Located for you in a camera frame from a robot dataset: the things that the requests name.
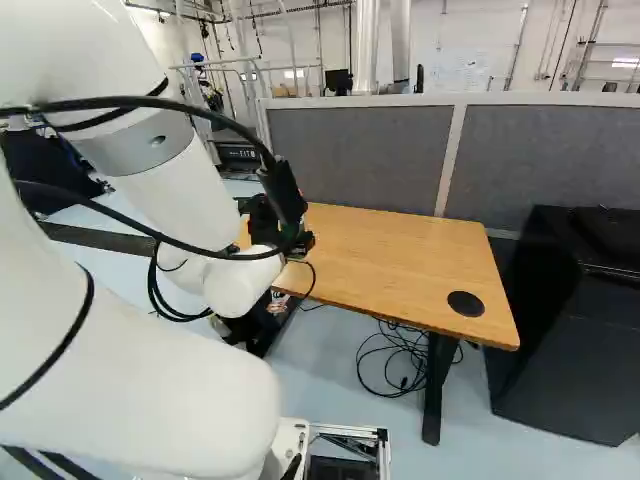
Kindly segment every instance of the ceiling pipe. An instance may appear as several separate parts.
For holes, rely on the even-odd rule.
[[[353,79],[354,95],[377,93],[376,62],[378,59],[378,30],[380,0],[356,2],[356,58]]]

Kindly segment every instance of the window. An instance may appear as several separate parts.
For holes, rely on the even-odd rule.
[[[618,57],[613,59],[611,66],[613,68],[636,68],[640,58],[633,57]]]
[[[304,70],[302,70],[301,68],[296,68],[296,77],[304,78]],[[285,70],[284,78],[293,79],[293,70]]]

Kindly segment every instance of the desk leg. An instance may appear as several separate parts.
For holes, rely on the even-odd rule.
[[[427,386],[422,417],[422,441],[429,445],[440,443],[442,420],[442,386],[449,373],[453,356],[458,348],[458,339],[429,332],[427,354]]]

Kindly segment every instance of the computer monitor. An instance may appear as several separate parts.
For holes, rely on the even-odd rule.
[[[353,75],[346,68],[325,70],[324,83],[326,88],[336,93],[336,96],[342,97],[353,88]]]

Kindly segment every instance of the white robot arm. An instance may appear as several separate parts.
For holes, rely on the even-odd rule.
[[[0,107],[173,95],[120,0],[5,0],[0,17]],[[160,231],[213,251],[236,239],[236,204],[183,113],[46,118]],[[0,166],[0,444],[198,478],[257,478],[279,420],[267,364],[95,285],[52,250],[10,182]],[[224,316],[251,308],[283,265],[280,256],[203,260],[164,247],[159,255],[169,269],[184,259],[194,260],[191,271],[175,281],[200,289]]]

